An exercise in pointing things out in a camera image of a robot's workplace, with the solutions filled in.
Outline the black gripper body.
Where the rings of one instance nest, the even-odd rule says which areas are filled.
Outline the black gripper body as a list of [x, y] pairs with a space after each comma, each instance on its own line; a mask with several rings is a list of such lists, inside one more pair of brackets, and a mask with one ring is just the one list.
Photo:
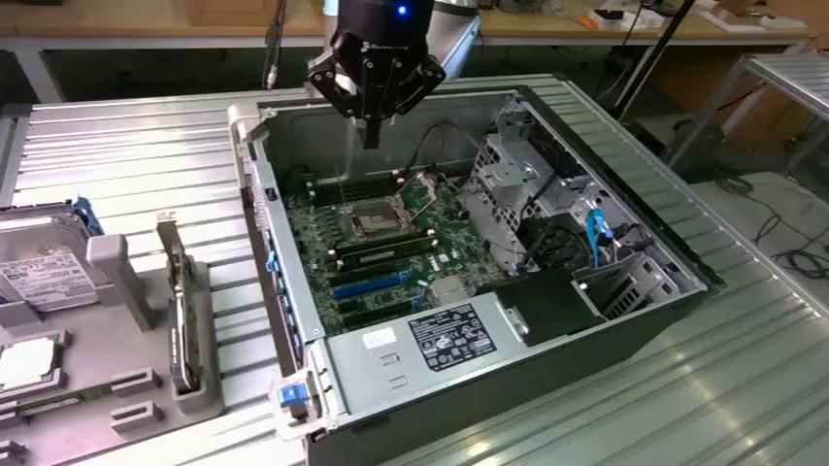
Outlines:
[[366, 50], [378, 49], [423, 58], [431, 15], [431, 1], [339, 1], [330, 39], [334, 56], [349, 60]]

